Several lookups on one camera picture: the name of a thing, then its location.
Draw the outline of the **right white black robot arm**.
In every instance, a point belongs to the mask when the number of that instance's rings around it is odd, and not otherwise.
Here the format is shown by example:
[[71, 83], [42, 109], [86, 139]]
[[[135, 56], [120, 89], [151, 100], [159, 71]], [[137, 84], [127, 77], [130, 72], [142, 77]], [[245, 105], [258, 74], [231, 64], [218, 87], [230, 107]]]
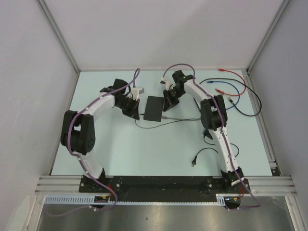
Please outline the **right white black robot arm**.
[[184, 94], [191, 95], [200, 103], [200, 119], [205, 129], [205, 135], [214, 141], [220, 157], [220, 168], [223, 177], [222, 188], [227, 193], [233, 193], [240, 183], [244, 182], [244, 174], [236, 161], [227, 134], [227, 112], [221, 95], [211, 95], [198, 83], [194, 75], [184, 75], [181, 70], [172, 74], [174, 83], [161, 78], [165, 85], [163, 90], [164, 109], [167, 111], [176, 106]]

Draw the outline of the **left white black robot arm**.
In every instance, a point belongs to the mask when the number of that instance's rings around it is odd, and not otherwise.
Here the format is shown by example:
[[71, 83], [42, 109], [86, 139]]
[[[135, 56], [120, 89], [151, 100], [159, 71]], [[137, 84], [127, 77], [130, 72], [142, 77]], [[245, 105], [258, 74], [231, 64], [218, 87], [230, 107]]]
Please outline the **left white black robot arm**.
[[95, 192], [106, 188], [106, 180], [102, 178], [104, 169], [93, 159], [95, 122], [114, 107], [121, 109], [123, 115], [139, 120], [139, 96], [142, 93], [144, 88], [131, 87], [126, 81], [116, 79], [112, 86], [101, 89], [98, 97], [84, 109], [68, 110], [64, 114], [61, 145], [78, 159], [86, 177], [91, 179], [89, 186]]

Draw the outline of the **black network switch box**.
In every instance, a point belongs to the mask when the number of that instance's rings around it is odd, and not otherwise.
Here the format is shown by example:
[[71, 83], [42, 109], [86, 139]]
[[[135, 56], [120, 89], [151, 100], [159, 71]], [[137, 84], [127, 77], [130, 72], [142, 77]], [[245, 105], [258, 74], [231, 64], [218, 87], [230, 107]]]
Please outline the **black network switch box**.
[[143, 119], [146, 121], [161, 122], [163, 108], [163, 97], [148, 96]]

